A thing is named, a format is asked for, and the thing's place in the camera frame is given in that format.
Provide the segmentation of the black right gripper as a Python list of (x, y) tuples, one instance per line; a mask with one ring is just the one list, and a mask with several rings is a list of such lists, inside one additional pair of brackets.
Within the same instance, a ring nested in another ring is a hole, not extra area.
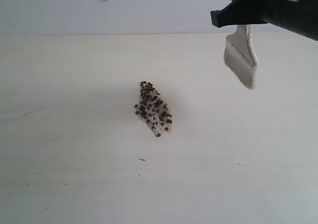
[(212, 25), (270, 23), (312, 40), (318, 39), (318, 0), (231, 0), (210, 12)]

